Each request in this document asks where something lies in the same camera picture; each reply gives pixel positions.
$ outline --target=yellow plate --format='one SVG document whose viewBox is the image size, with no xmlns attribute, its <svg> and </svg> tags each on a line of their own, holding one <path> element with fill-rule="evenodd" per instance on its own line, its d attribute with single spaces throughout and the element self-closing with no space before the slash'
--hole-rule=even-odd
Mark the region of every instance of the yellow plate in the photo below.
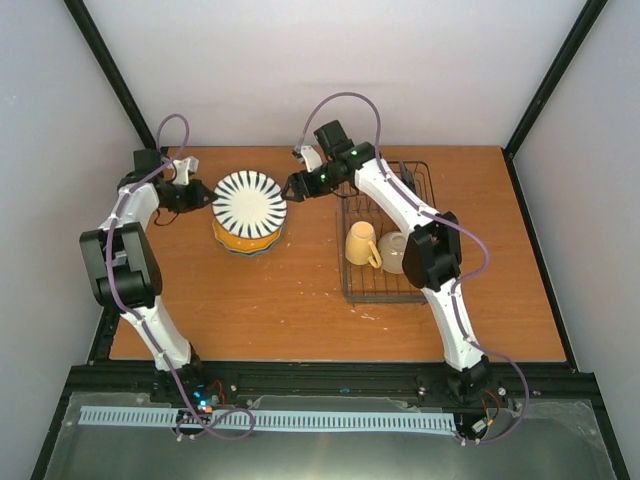
<svg viewBox="0 0 640 480">
<path fill-rule="evenodd" d="M 265 250 L 273 245 L 274 242 L 280 238 L 280 234 L 282 233 L 282 227 L 273 232 L 271 235 L 268 235 L 263 238 L 250 239 L 250 238 L 242 238 L 236 235 L 232 235 L 227 232 L 218 221 L 214 218 L 213 222 L 211 222 L 211 226 L 213 227 L 213 233 L 216 236 L 216 239 L 224 245 L 228 250 L 232 252 L 251 254 L 259 252 L 260 250 Z"/>
</svg>

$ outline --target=wire dish rack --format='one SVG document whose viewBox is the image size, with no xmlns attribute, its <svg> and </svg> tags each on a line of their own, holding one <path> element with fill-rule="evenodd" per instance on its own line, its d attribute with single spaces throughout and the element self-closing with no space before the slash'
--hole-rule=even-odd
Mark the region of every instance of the wire dish rack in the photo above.
<svg viewBox="0 0 640 480">
<path fill-rule="evenodd" d="M 413 177 L 415 192 L 421 200 L 435 208 L 436 202 L 429 166 L 420 161 L 388 162 L 400 178 L 401 163 Z M 426 303 L 420 290 L 409 283 L 404 274 L 394 275 L 370 265 L 352 265 L 345 258 L 344 244 L 351 226 L 359 221 L 369 222 L 376 232 L 376 239 L 398 228 L 380 206 L 364 193 L 349 184 L 343 184 L 336 214 L 336 230 L 342 292 L 349 303 Z"/>
</svg>

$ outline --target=brown surface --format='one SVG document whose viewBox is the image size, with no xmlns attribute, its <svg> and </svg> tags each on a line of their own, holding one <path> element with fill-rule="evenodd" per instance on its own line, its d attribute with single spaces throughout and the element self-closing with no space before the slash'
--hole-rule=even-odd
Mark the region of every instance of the brown surface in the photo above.
<svg viewBox="0 0 640 480">
<path fill-rule="evenodd" d="M 260 170 L 281 185 L 300 169 L 289 147 L 190 148 L 197 178 L 213 187 L 226 174 Z M 388 160 L 429 164 L 436 202 L 484 239 L 488 272 L 464 286 L 478 339 L 516 360 L 561 361 L 564 354 L 497 147 L 386 147 Z M 336 198 L 289 204 L 286 232 L 254 258 L 220 246 L 210 208 L 147 234 L 162 268 L 162 298 L 203 359 L 439 361 L 442 342 L 427 305 L 356 305 L 340 291 Z M 164 212 L 161 221 L 171 218 Z M 481 251 L 463 238 L 463 272 Z M 112 358 L 150 358 L 120 322 Z"/>
</svg>

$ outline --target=gray wall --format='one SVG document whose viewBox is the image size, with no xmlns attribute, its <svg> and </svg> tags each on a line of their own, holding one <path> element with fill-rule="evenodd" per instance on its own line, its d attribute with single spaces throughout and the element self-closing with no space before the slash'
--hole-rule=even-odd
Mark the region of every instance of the gray wall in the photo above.
<svg viewBox="0 0 640 480">
<path fill-rule="evenodd" d="M 151 124 L 193 145 L 293 145 L 339 90 L 387 144 L 504 144 L 584 0 L 87 0 Z M 327 105 L 354 139 L 374 118 Z M 167 141 L 178 144 L 178 122 Z"/>
<path fill-rule="evenodd" d="M 0 443 L 29 478 L 98 320 L 78 247 L 138 147 L 62 1 L 0 2 Z"/>
<path fill-rule="evenodd" d="M 516 167 L 582 369 L 640 478 L 640 2 L 609 2 Z"/>
</svg>

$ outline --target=cup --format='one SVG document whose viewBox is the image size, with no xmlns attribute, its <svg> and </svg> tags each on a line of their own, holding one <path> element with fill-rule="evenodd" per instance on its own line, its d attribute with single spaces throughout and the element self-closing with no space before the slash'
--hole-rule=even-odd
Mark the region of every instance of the cup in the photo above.
<svg viewBox="0 0 640 480">
<path fill-rule="evenodd" d="M 382 266 L 382 259 L 376 248 L 376 232 L 368 222 L 356 222 L 351 226 L 344 251 L 347 260 L 354 265 L 370 263 L 373 268 Z"/>
<path fill-rule="evenodd" d="M 378 241 L 378 250 L 382 257 L 382 269 L 385 272 L 400 275 L 404 251 L 407 248 L 407 237 L 401 232 L 389 232 Z"/>
</svg>

